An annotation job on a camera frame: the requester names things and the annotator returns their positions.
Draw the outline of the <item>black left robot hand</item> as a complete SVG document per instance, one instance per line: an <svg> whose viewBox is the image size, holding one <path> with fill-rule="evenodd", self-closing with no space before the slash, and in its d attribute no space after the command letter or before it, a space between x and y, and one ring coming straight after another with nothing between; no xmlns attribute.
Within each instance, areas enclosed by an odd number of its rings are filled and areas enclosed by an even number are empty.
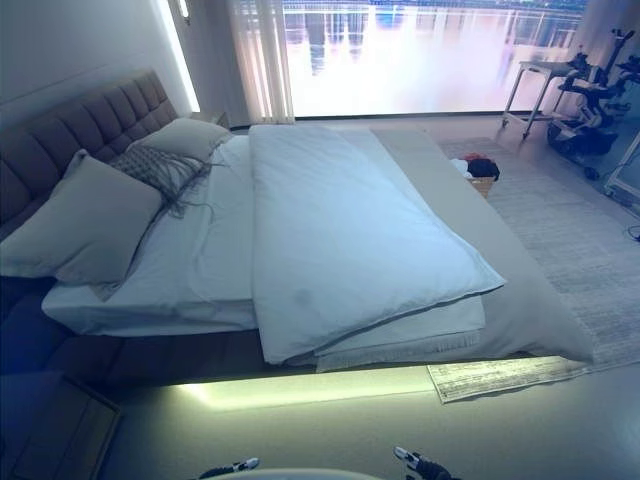
<svg viewBox="0 0 640 480"><path fill-rule="evenodd" d="M198 479L207 479L216 476L239 473L247 470L253 470L258 467L260 464L260 459L257 457L251 457L246 460L235 462L229 465L224 465L220 467L214 467L209 469L198 476Z"/></svg>

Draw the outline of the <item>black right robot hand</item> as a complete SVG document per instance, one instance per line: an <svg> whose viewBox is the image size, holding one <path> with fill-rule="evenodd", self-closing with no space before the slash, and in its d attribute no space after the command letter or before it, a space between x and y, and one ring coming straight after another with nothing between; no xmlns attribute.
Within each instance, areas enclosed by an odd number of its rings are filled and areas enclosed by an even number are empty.
<svg viewBox="0 0 640 480"><path fill-rule="evenodd" d="M406 466L416 472L422 479L446 480L451 479L450 472L442 465L423 457L417 452L410 452L402 447L393 448L394 455Z"/></svg>

